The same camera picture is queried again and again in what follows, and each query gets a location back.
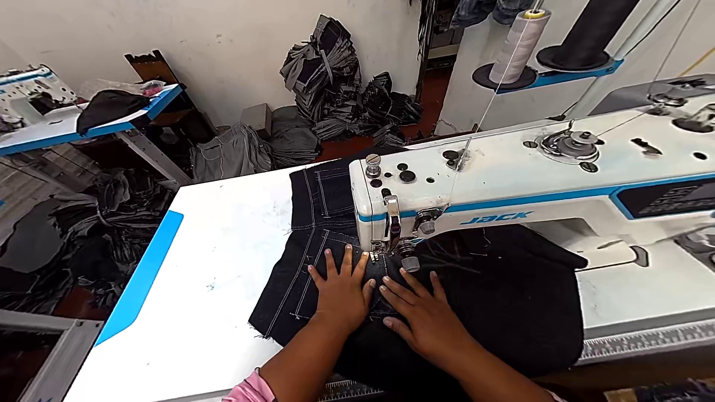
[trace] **screw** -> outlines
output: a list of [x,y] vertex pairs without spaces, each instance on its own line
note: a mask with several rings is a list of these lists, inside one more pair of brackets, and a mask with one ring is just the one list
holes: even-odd
[[578,164],[578,166],[581,166],[581,169],[589,173],[596,173],[598,171],[598,166],[591,162],[581,162]]

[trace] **right hand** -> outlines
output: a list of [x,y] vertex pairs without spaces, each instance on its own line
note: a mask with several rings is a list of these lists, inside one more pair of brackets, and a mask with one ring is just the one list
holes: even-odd
[[447,303],[435,271],[430,272],[434,296],[405,268],[400,269],[400,274],[414,291],[385,276],[385,285],[380,286],[380,292],[407,318],[410,326],[394,317],[384,318],[384,324],[419,355],[444,371],[450,371],[465,351],[478,347],[477,341],[469,335]]

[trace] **table leg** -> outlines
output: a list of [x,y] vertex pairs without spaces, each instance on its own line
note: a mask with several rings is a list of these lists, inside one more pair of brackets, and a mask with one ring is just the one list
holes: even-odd
[[6,155],[5,158],[11,160],[11,164],[21,172],[29,172],[30,175],[40,177],[67,192],[81,192],[91,184],[79,180],[74,174],[67,172],[50,160],[34,155],[32,151]]
[[166,156],[154,143],[135,129],[116,132],[114,135],[129,145],[134,152],[146,160],[167,179],[179,186],[192,185],[193,180]]

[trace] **white sewing machine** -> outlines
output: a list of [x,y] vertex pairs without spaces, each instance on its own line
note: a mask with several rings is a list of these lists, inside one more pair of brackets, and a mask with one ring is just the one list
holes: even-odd
[[48,112],[46,107],[38,110],[33,105],[40,97],[54,103],[55,107],[77,101],[74,92],[47,66],[0,74],[0,115],[3,119],[21,120],[24,126],[44,121],[44,113]]
[[[652,109],[356,160],[360,245],[397,253],[417,270],[421,240],[521,223],[598,268],[644,258],[639,245],[715,225],[715,95],[690,98],[669,115],[646,113]],[[688,125],[699,130],[678,127]]]

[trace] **denim fabric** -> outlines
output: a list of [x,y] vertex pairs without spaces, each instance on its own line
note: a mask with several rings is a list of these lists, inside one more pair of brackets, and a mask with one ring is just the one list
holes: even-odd
[[460,0],[450,28],[466,28],[487,19],[489,13],[502,25],[511,25],[516,14],[526,10],[533,0]]
[[[317,307],[317,288],[307,266],[325,276],[325,248],[337,262],[346,243],[353,245],[353,260],[362,252],[349,163],[338,160],[291,174],[293,232],[249,319],[280,345],[290,341]],[[583,323],[574,270],[586,265],[583,258],[521,225],[442,233],[419,243],[416,253],[422,268],[415,277],[431,291],[429,272],[436,271],[467,331],[517,371],[539,376],[578,360]],[[387,274],[406,285],[399,267],[400,258],[369,262],[364,281],[375,278],[381,284]],[[401,318],[375,292],[368,317],[348,338],[335,372],[387,391],[424,397],[430,395],[424,385],[432,384],[435,392],[453,389],[451,398],[464,398],[453,378],[382,324],[386,315]]]

